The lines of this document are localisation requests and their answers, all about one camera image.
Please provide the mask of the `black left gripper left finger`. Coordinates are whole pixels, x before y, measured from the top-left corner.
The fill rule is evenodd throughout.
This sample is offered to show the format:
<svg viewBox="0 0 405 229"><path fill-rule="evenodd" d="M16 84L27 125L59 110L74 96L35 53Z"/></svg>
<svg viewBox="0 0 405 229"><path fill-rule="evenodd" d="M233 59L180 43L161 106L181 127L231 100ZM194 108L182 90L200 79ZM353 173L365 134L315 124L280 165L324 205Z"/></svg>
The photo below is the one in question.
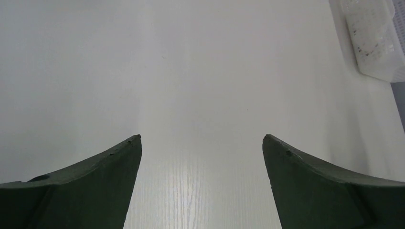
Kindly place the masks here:
<svg viewBox="0 0 405 229"><path fill-rule="evenodd" d="M0 186L3 229L121 229L142 157L141 136L29 181Z"/></svg>

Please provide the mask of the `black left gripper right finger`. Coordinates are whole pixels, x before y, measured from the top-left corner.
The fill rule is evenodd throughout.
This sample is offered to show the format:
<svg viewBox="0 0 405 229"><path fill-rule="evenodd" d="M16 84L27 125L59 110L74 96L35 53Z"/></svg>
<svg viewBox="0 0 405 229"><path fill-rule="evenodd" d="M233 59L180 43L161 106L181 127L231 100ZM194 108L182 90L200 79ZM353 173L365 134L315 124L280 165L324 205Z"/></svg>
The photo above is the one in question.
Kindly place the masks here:
<svg viewBox="0 0 405 229"><path fill-rule="evenodd" d="M336 166L273 135L262 150L282 228L404 228L404 182Z"/></svg>

